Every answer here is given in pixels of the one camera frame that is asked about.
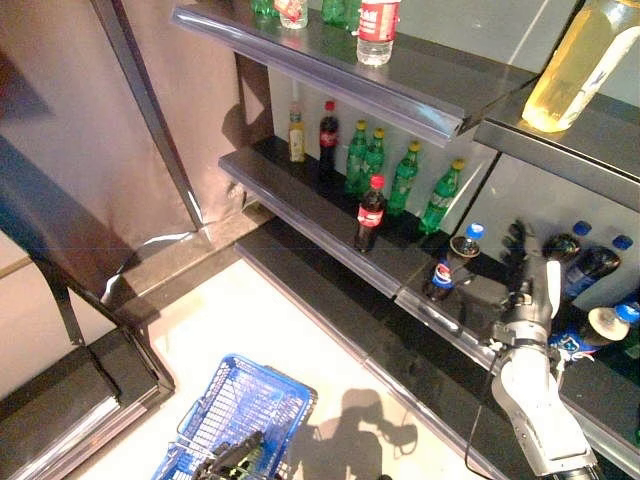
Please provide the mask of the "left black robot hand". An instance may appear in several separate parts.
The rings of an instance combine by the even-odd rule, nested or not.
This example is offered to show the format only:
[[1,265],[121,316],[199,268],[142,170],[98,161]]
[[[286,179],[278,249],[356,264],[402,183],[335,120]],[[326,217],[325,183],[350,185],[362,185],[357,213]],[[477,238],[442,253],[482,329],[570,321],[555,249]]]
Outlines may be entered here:
[[249,457],[263,442],[264,434],[254,432],[238,443],[221,443],[212,457],[204,460],[192,475],[193,479],[239,479],[251,465]]

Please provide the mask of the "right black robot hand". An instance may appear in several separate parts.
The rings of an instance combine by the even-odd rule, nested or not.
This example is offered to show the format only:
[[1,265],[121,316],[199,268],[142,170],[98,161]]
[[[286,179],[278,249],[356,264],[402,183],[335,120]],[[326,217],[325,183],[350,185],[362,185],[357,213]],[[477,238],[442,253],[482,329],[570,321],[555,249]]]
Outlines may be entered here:
[[531,223],[515,219],[502,239],[500,255],[506,268],[507,298],[502,321],[531,322],[551,331],[560,300],[560,264],[543,255]]

